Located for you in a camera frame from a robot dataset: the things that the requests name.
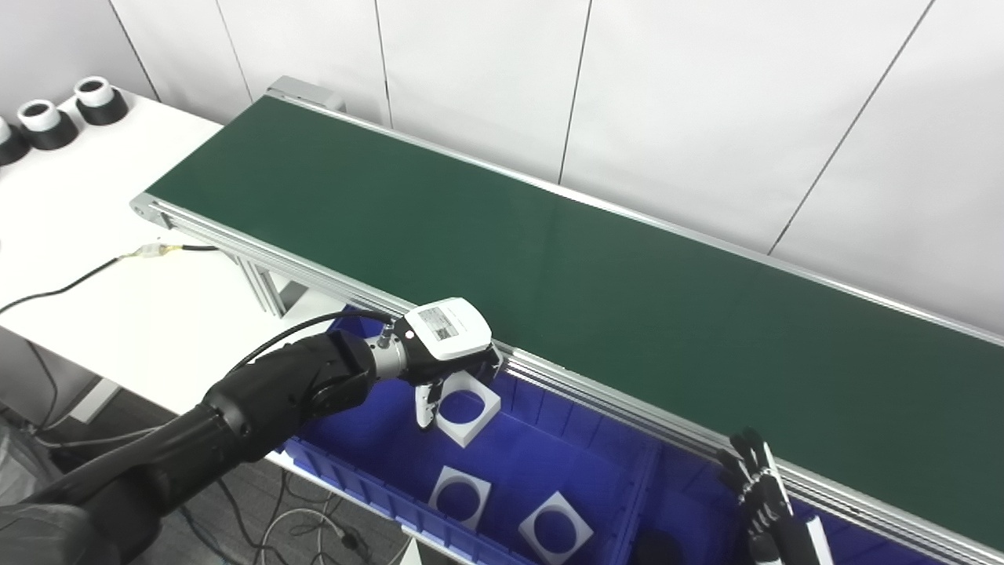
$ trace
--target robotic hand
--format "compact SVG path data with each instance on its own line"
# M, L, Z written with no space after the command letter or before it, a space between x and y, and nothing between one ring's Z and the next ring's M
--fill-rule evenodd
M739 498L750 556L757 565L833 565L818 517L802 522L791 510L770 447L752 429L729 439L740 460L721 450L719 480Z
M162 517L308 420L358 406L379 381L422 387L500 365L488 324L463 299L419 307L393 324L378 313L354 315L385 319L385 331L370 339L319 334L254 359L263 346L192 410L0 509L4 563L129 563L156 539Z

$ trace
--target gray floor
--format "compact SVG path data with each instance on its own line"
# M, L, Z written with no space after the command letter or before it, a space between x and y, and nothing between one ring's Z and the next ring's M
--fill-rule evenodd
M158 426L167 421L171 414L127 391L119 392L89 426L67 421L59 429L47 433L53 442L68 442L95 438L108 438L123 433ZM74 456L89 459L98 455L99 449L78 449ZM323 501L330 494L295 476L290 477L290 488L297 495L314 501ZM224 481L233 492L240 505L244 522L252 539L260 541L269 517L276 505L280 492L281 470L268 463L242 465L228 474ZM354 529L368 546L371 565L387 565L404 547L405 536L396 523L376 516L334 496L328 510L337 505L333 520L344 527ZM233 511L216 485L203 491L187 505L195 520L217 540L225 552L239 559L240 564L251 564L255 551L248 547L241 537ZM293 508L321 510L322 503L307 503L288 494L283 497L280 513ZM317 533L294 536L291 529L297 526L314 526L318 521L313 517L290 516L280 522L269 538L289 565L307 565L317 553ZM163 532L157 542L134 563L142 565L219 565L222 559L214 555L193 535L186 521L175 513L163 521ZM325 527L324 551L329 553L337 565L363 565L363 560L335 539L331 529ZM267 555L267 563L278 565L274 554Z

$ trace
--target cable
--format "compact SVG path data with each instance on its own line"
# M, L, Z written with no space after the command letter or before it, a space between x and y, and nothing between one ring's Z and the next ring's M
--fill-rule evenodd
M244 538L244 541L247 542L247 544L253 547L254 549L272 550L275 553L275 556L279 558L279 561L282 562L282 565L289 565L289 562L282 557L282 554L279 553L279 550L275 549L274 547L268 544L263 544L263 543L256 544L254 540L251 539L251 535L248 534L248 529L244 525L244 517L241 515L241 509L240 506L237 504L237 499L234 498L233 493L230 492L230 488L227 487L227 484L223 482L223 479L217 479L216 484L220 486L220 489L223 491L223 496L226 497L227 502L230 503L230 508L232 508L234 511L234 518L237 519L237 528L241 531L241 536Z
M121 436L115 436L112 438L103 438L101 440L84 440L82 442L67 442L65 444L52 444L40 438L36 438L35 441L50 450L64 450L66 448L80 448L82 446L100 446L101 444L114 444L115 442L121 442L122 440L130 440L138 436L146 436L151 432L154 432L155 430L158 430L161 427L157 426L154 428L139 430L137 432L131 432L129 434L123 434Z
M395 556L392 557L390 561L387 562L387 565L394 565L395 561L404 557L405 552L408 551L408 546L410 545L412 545L412 538L408 538L408 540L405 541L405 547L401 548L401 550L398 553L396 553Z
M216 554L216 556L222 559L224 563L230 563L232 565L243 565L243 562L241 560L236 559L233 556L227 554L227 552L224 551L222 547L220 547L220 543L216 540L215 537L213 537L213 534L210 533L205 526L196 522L195 517L192 516L192 511L190 511L188 507L182 505L181 507L178 508L178 512L181 513L182 517L185 519L185 522L188 522L189 528L192 529L192 533L195 534L195 537L198 538L199 541L202 542L202 544L209 549L209 551L212 551L214 554Z
M332 530L334 530L334 533L338 534L339 538L344 538L345 537L345 531L342 530L341 528L339 528L338 525L334 523L334 521L332 521L330 518L327 517L326 514L323 514L320 511L314 510L312 508L294 508L292 510L287 510L286 512L283 512L275 520L273 520L272 523L269 524L268 528L265 530L265 536L264 536L263 539L267 542L268 541L268 536L272 534L272 530L275 529L275 526L279 522L282 522L282 520L284 518L292 516L294 514L310 514L312 516L320 518L325 524L327 524L328 526L331 527ZM261 554L261 565L266 565L266 560L265 560L265 554L264 553Z
M45 378L48 379L49 384L52 385L52 400L49 401L49 410L45 412L45 417L42 418L41 423L38 425L38 430L41 431L46 429L49 418L51 418L52 414L56 411L56 400L59 398L59 387L56 386L56 380L52 377L52 371L49 371L49 366L45 364L45 361L42 359L42 354L38 353L38 348L35 347L35 344L28 340L25 340L25 343L28 344L28 349L31 350L32 355L34 355L35 359L38 360L38 364L42 366L42 372L45 373Z
M107 268L107 267L115 264L116 262L118 262L121 259L129 258L129 257L160 257L160 256L168 254L171 251L177 251L177 250L183 250L183 251L218 251L219 248L218 247L214 247L213 245L165 245L164 243L148 243L146 245L141 245L137 250L133 251L132 253L126 253L123 255L118 255L117 257L113 257L113 258L110 258L110 259L104 261L100 265L98 265L98 266L90 269L89 271L87 271L87 273L84 274L83 276L81 276L81 277L77 278L76 280L70 282L69 285L66 285L62 289L57 289L55 291L49 291L47 293L38 293L37 295L29 295L27 297L17 299L16 301L14 301L14 302L12 302L12 303L4 306L3 308L0 308L0 314L3 314L5 312L7 312L8 310L14 308L15 306L20 305L20 304L24 304L24 303L26 303L28 301L33 301L35 299L43 299L45 297L54 297L56 295L61 295L61 294L65 293L66 291L69 291L73 287L76 287L77 285L79 285L80 282L83 282L84 280L90 278L91 276L97 274L98 272L104 270L105 268Z
M104 261L100 265L98 265L98 266L96 266L96 267L88 270L86 274L84 274L83 276L81 276L81 277L77 278L76 280L70 282L69 285L66 285L62 289L57 289L55 291L49 291L47 293L38 293L37 295L29 295L27 297L17 299L16 301L14 301L14 302L12 302L12 303L4 306L3 308L0 308L0 314L3 314L5 312L7 312L8 310L14 308L15 306L24 304L24 303L26 303L28 301L33 301L35 299L44 299L45 297L54 297L56 295L61 295L61 294L65 293L66 291L71 290L73 287L76 287L77 285L79 285L80 282L83 282L84 280L90 278L91 276L97 274L98 272L104 270L105 268L108 268L109 266L115 264L122 257L114 257L114 258L111 258L111 259L108 259L108 260Z
M300 494L297 494L297 493L293 492L292 481L286 483L286 494L288 494L290 497L293 497L294 499L303 501L305 503L315 504L315 505L322 505L322 504L330 501L331 497L333 496L332 493L328 493L328 496L327 496L326 499L309 499L307 497L304 497L303 495L300 495Z
M332 312L332 313L329 313L329 314L323 314L321 316L317 316L315 318L311 318L310 320L307 320L305 322L300 322L299 324L293 326L292 328L286 329L285 331L283 331L282 333L280 333L278 336L275 336L274 338L272 338L272 339L268 340L267 342L261 344L260 346L258 346L257 348L255 348L254 351L252 351L251 353L247 354L244 357L244 359L241 359L240 361L238 361L237 364L234 365L234 367L232 369L230 369L229 372L234 372L237 369L240 369L241 367L247 365L252 360L254 360L255 357L258 357L259 355L261 355L261 353L263 351L265 351L266 349L268 349L268 348L272 347L273 345L279 343L283 339L288 338L289 336L295 334L296 332L299 332L300 330L303 330L305 328L309 328L310 326L313 326L314 324L320 324L321 322L327 322L329 320L337 320L338 318L351 318L351 317L369 318L369 319L372 319L372 320L376 320L379 322L383 322L384 324L386 324L388 326L390 326L390 325L392 325L394 323L394 319L391 318L390 315L384 314L382 312L373 312L371 310L346 310L346 311L342 311L342 312Z
M286 494L286 486L289 484L289 472L282 470L282 475L279 478L279 496L275 498L275 507L272 509L272 515L268 517L268 524L272 524L276 520L276 515L279 514L279 508L282 506L282 496ZM261 540L258 542L259 545L265 545L265 534L261 535ZM260 555L262 550L255 551L254 558L251 563L258 562L258 555Z

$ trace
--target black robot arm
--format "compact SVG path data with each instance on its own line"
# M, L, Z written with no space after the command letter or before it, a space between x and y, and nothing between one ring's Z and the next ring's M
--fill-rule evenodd
M422 384L409 360L427 380L498 365L490 344L437 362L420 340L405 339L400 330L368 340L341 331L320 334L262 355L231 371L188 412L87 463L22 507L82 509L117 554L112 563L128 563L156 539L162 517L240 463L278 449L306 421L358 406L384 378Z

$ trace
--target white square foam block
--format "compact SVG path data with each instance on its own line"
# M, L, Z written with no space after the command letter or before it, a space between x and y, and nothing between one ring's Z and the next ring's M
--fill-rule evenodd
M540 541L537 540L534 525L537 517L545 512L557 512L564 515L571 522L572 527L575 528L575 543L572 544L571 549L568 551L564 553L547 551L540 545ZM548 565L561 565L571 557L571 554L578 551L578 548L582 547L582 544L592 537L592 528L589 528L589 525L575 512L575 509L571 508L571 505L561 496L561 493L554 493L551 495L551 498L544 501L544 504L540 505L540 508L533 511L533 514L528 516L519 525L519 533L523 535L523 538L530 544L533 551L537 552L537 555L546 561Z
M429 506L439 510L437 503L439 502L440 493L443 492L443 489L446 489L455 483L467 485L478 493L478 510L476 510L467 520L461 521L461 524L464 526L467 526L472 530L477 530L478 522L481 521L481 513L485 511L485 502L488 501L488 494L492 490L491 483L457 471L452 467L444 466L443 471L440 472L440 478L436 482L436 488L433 489L433 496L429 499Z
M492 417L498 413L502 407L502 399L492 389L481 384L478 379L472 377L466 371L454 373L446 379L446 382L443 383L442 399L445 400L450 394L461 390L473 392L481 398L481 401L485 404L481 413L473 420L464 423L452 422L446 419L442 413L437 413L436 426L443 431L443 434L446 434L454 442L460 444L462 448L467 448L471 441L474 440L474 437L484 430Z

